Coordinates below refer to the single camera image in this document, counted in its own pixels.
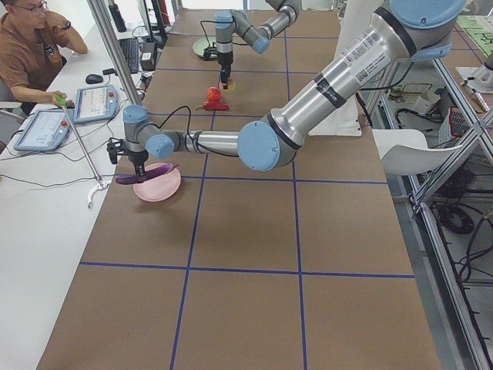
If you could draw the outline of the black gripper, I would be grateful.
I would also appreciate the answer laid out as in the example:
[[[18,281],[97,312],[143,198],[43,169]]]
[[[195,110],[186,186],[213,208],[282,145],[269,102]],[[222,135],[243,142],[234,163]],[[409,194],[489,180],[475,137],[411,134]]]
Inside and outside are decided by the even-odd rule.
[[[218,63],[221,65],[220,84],[227,86],[230,83],[231,65],[233,64],[233,52],[217,53]]]
[[[134,170],[136,173],[136,181],[143,182],[146,180],[146,169],[145,162],[148,160],[148,152],[143,151],[129,151],[128,152],[129,161],[134,165]]]

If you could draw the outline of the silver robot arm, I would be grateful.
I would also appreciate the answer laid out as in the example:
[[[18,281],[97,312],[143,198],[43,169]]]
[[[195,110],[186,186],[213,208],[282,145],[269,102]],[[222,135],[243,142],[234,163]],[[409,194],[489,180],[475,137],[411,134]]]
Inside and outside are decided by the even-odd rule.
[[[221,66],[220,86],[223,89],[229,89],[230,84],[233,35],[237,34],[257,54],[263,54],[269,47],[270,40],[294,24],[302,9],[301,1],[296,0],[267,1],[267,4],[277,14],[259,26],[248,19],[245,11],[228,10],[215,14],[216,54]]]
[[[126,107],[121,150],[134,174],[119,178],[119,183],[142,183],[166,173],[166,166],[146,170],[145,163],[150,156],[165,159],[177,151],[237,157],[256,171],[287,165],[315,126],[389,64],[446,56],[463,8],[463,1],[383,2],[372,12],[367,29],[294,98],[237,133],[162,130],[149,121],[144,107]]]

